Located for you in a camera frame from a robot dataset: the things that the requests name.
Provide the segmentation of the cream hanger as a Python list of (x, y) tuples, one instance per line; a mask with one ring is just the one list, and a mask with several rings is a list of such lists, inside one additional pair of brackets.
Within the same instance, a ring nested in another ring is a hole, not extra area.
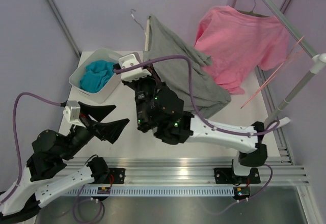
[(146, 21), (146, 26), (143, 27), (135, 18), (134, 13), (136, 12), (135, 9), (130, 9), (130, 15), (132, 17), (132, 19), (134, 20), (134, 22), (140, 26), (140, 28), (143, 30), (144, 35), (145, 35), (145, 44), (144, 44), (144, 51), (148, 51), (149, 50), (149, 41), (150, 41), (150, 17), (147, 18)]

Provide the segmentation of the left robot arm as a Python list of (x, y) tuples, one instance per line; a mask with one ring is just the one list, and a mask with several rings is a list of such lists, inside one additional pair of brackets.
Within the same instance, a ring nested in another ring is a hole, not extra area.
[(103, 183), (110, 175), (105, 160), (96, 156), (76, 172), (53, 181), (91, 139), (115, 143), (129, 119), (102, 122), (115, 105), (94, 106), (77, 101), (60, 105), (71, 124), (67, 135), (44, 130), (32, 143), (33, 154), (27, 160), (18, 183), (1, 193), (1, 223), (18, 223), (36, 216), (62, 194), (85, 184)]

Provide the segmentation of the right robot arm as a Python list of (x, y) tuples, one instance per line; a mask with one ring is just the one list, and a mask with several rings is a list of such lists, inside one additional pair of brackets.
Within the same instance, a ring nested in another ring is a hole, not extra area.
[(267, 146), (259, 135), (264, 129), (260, 122), (247, 128), (215, 122), (206, 125), (198, 115), (184, 111), (183, 100), (148, 70), (123, 72), (121, 80), (135, 92), (139, 131), (152, 131), (155, 138), (169, 145), (210, 143), (237, 150), (230, 170), (236, 182), (247, 178), (252, 168), (265, 164)]

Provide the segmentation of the grey t shirt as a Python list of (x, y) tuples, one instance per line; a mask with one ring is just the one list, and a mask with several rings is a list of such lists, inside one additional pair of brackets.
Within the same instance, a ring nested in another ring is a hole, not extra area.
[[(212, 64), (210, 56), (197, 51), (176, 33), (161, 23), (153, 14), (150, 16), (149, 50), (144, 51), (144, 61), (170, 55), (184, 55), (192, 66), (192, 89), (195, 104), (205, 118), (210, 118), (231, 102), (230, 93), (218, 86), (203, 70)], [(184, 101), (184, 110), (195, 112), (188, 84), (188, 63), (183, 59), (172, 59), (152, 65), (161, 81)]]

